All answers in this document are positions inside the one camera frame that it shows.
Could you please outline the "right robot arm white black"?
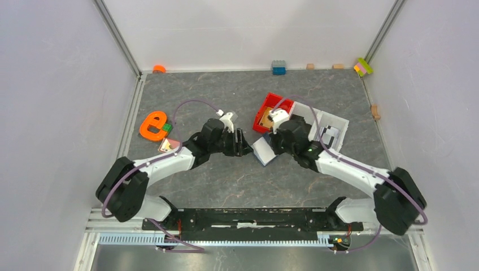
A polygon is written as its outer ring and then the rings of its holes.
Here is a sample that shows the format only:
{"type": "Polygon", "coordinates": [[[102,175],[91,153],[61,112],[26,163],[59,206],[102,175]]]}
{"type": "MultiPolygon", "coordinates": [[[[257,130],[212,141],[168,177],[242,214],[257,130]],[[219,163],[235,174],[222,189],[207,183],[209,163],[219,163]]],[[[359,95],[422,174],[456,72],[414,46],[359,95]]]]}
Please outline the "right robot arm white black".
{"type": "Polygon", "coordinates": [[[286,120],[274,124],[269,134],[275,154],[289,154],[302,167],[337,178],[368,195],[367,199],[344,198],[330,206],[326,223],[341,230],[348,223],[377,224],[396,235],[412,225],[425,225],[427,203],[409,172],[376,168],[348,158],[308,138],[304,122],[286,120]]]}

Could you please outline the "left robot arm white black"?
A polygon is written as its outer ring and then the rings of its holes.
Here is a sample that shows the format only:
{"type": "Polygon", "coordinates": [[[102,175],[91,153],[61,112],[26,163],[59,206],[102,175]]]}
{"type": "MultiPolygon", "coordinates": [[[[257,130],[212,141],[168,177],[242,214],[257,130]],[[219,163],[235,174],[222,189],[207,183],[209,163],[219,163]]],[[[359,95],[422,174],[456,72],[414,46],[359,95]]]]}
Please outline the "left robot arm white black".
{"type": "Polygon", "coordinates": [[[102,203],[101,215],[119,222],[142,217],[171,230],[177,224],[173,205],[161,196],[148,196],[149,186],[206,163],[212,154],[241,157],[252,152],[242,129],[230,130],[219,119],[209,119],[201,131],[173,151],[142,160],[118,158],[95,192],[102,203]]]}

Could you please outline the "navy blue card holder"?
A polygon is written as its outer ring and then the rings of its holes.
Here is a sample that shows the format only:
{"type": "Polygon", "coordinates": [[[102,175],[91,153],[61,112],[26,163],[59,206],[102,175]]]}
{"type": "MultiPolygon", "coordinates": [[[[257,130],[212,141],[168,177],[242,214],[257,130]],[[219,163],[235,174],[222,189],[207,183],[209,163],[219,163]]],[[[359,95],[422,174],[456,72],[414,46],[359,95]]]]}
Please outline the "navy blue card holder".
{"type": "Polygon", "coordinates": [[[255,157],[258,159],[259,163],[266,167],[270,164],[277,155],[273,151],[271,146],[271,137],[269,133],[264,133],[258,140],[256,140],[253,145],[252,149],[254,151],[255,157]]]}

